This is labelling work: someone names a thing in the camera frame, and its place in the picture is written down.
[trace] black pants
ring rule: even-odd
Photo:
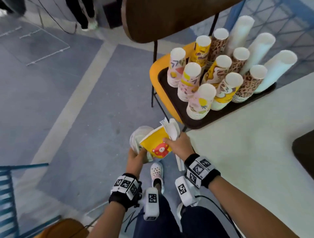
[[[75,16],[76,20],[80,23],[82,26],[82,29],[86,29],[88,27],[88,20],[84,13],[81,10],[81,6],[79,5],[78,0],[65,0],[67,3],[67,6]],[[94,11],[94,5],[93,5],[93,0],[82,0],[86,12],[90,18],[93,18],[95,16],[95,11]]]
[[[168,201],[160,195],[159,217],[155,221],[145,221],[143,215],[139,216],[133,238],[230,238],[218,218],[204,207],[187,207],[181,225],[182,234]]]

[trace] foot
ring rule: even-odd
[[[95,30],[98,27],[98,22],[96,20],[96,17],[93,17],[91,19],[91,22],[88,23],[88,29],[89,30]]]
[[[165,187],[164,187],[164,181],[162,179],[164,175],[164,170],[161,163],[153,163],[150,167],[150,175],[152,177],[152,187],[155,187],[158,185],[158,187],[161,187],[161,194],[164,193]]]
[[[182,215],[185,211],[186,206],[183,203],[180,203],[177,207],[177,216],[181,220]]]

